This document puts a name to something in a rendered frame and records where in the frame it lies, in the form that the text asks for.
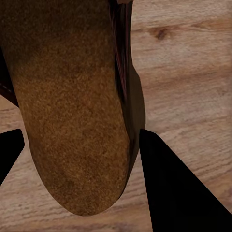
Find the sandal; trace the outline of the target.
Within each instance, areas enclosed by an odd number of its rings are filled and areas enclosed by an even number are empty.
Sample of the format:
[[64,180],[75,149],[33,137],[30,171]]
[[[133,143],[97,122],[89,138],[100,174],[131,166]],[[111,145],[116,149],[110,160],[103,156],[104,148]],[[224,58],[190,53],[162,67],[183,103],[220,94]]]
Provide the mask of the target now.
[[78,216],[119,200],[145,130],[133,0],[0,0],[0,94],[20,108],[40,179]]

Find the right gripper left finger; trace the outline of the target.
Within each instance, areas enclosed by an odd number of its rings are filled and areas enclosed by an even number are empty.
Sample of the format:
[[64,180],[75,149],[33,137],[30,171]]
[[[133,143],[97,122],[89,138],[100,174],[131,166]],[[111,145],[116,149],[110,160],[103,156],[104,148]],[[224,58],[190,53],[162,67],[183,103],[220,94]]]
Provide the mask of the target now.
[[21,129],[0,134],[0,185],[25,147]]

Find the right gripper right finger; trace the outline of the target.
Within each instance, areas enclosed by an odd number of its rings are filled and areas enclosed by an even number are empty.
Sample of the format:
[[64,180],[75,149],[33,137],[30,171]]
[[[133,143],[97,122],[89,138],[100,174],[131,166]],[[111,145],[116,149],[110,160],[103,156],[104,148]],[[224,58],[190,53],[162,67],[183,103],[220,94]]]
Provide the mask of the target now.
[[232,214],[154,132],[139,149],[153,232],[232,232]]

